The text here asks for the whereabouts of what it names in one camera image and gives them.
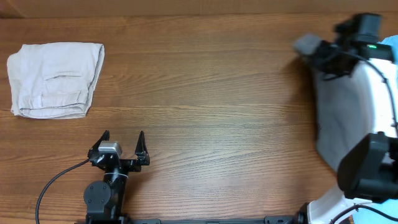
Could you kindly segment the grey shorts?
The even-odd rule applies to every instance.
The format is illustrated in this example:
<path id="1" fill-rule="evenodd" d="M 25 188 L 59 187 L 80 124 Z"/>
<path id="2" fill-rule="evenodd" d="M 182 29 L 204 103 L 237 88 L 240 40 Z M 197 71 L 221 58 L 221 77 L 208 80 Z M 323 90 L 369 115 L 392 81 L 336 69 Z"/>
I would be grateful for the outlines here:
<path id="1" fill-rule="evenodd" d="M 363 112 L 359 93 L 354 87 L 353 72 L 366 58 L 355 50 L 343 49 L 358 59 L 351 74 L 341 78 L 323 78 L 323 74 L 307 62 L 307 56 L 322 40 L 317 35 L 305 34 L 294 42 L 293 48 L 311 73 L 318 128 L 316 150 L 337 171 L 341 160 L 364 136 Z"/>

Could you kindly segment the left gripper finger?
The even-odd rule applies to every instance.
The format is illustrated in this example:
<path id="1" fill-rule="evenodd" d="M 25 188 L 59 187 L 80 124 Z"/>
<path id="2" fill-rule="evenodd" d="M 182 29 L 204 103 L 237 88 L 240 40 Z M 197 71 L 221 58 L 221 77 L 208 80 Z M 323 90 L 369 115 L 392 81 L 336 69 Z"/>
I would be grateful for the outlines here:
<path id="1" fill-rule="evenodd" d="M 96 143 L 91 147 L 91 149 L 88 151 L 88 157 L 92 157 L 93 154 L 97 153 L 99 151 L 99 146 L 103 141 L 108 141 L 110 137 L 110 132 L 106 130 L 102 136 L 96 141 Z"/>
<path id="2" fill-rule="evenodd" d="M 140 166 L 150 165 L 150 156 L 147 150 L 145 135 L 143 131 L 141 131 L 139 134 L 135 155 L 137 156 L 137 164 L 139 164 Z"/>

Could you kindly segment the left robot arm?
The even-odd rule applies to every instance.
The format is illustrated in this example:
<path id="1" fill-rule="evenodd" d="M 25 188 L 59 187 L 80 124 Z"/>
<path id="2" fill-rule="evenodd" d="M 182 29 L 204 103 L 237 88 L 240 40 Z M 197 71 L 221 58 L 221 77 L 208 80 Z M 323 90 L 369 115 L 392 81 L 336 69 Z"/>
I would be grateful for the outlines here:
<path id="1" fill-rule="evenodd" d="M 106 130 L 88 151 L 91 165 L 104 171 L 103 180 L 92 182 L 84 192 L 87 223 L 132 223 L 123 213 L 129 173 L 140 172 L 150 164 L 144 132 L 141 131 L 135 149 L 135 159 L 123 159 L 121 145 L 109 139 Z"/>

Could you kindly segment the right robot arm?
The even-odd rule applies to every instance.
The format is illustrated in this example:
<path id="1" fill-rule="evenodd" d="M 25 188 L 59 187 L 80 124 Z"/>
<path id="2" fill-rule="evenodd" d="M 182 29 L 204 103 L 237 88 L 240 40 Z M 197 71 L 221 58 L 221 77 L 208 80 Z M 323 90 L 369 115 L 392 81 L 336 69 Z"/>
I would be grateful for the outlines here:
<path id="1" fill-rule="evenodd" d="M 312 71 L 317 151 L 337 174 L 294 223 L 340 223 L 397 198 L 397 61 L 392 46 L 379 42 L 381 20 L 355 14 L 335 26 L 332 42 L 305 34 L 294 43 Z"/>

